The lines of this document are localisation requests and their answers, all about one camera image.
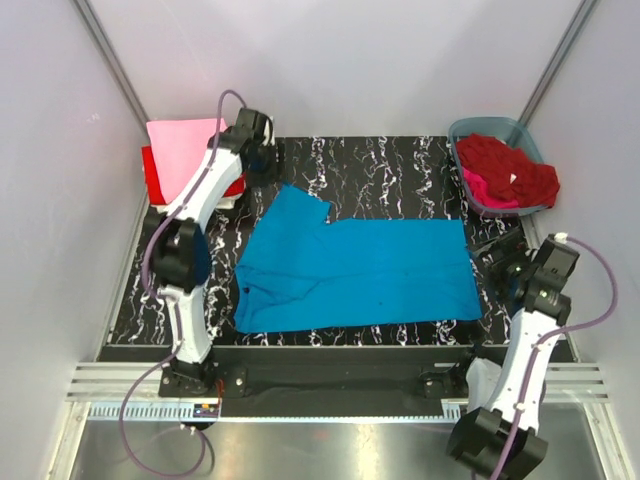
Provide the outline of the blue t shirt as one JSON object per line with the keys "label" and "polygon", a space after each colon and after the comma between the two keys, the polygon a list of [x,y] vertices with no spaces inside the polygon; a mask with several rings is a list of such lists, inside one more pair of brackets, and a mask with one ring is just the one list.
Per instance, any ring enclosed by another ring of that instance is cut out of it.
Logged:
{"label": "blue t shirt", "polygon": [[235,269],[239,332],[481,317],[461,221],[330,222],[330,208],[294,186],[281,188]]}

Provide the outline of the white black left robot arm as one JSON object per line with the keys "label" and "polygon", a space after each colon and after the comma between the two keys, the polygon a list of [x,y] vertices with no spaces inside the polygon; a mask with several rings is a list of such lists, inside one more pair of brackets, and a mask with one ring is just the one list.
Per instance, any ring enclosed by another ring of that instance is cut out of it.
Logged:
{"label": "white black left robot arm", "polygon": [[165,374],[196,396],[215,386],[204,314],[212,271],[206,227],[217,209],[233,208],[250,188],[278,175],[272,117],[243,107],[234,123],[209,119],[151,121],[143,151],[151,210],[143,222],[148,243],[141,267],[147,294],[170,319],[172,352]]}

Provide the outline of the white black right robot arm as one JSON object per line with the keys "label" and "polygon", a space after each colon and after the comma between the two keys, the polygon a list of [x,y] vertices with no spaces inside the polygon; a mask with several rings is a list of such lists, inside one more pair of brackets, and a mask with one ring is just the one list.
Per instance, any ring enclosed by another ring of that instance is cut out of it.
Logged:
{"label": "white black right robot arm", "polygon": [[578,259],[567,234],[549,235],[518,278],[521,307],[511,321],[504,360],[474,355],[454,371],[455,387],[469,404],[446,453],[474,479],[524,479],[546,456],[539,409],[551,354],[571,312],[562,290]]}

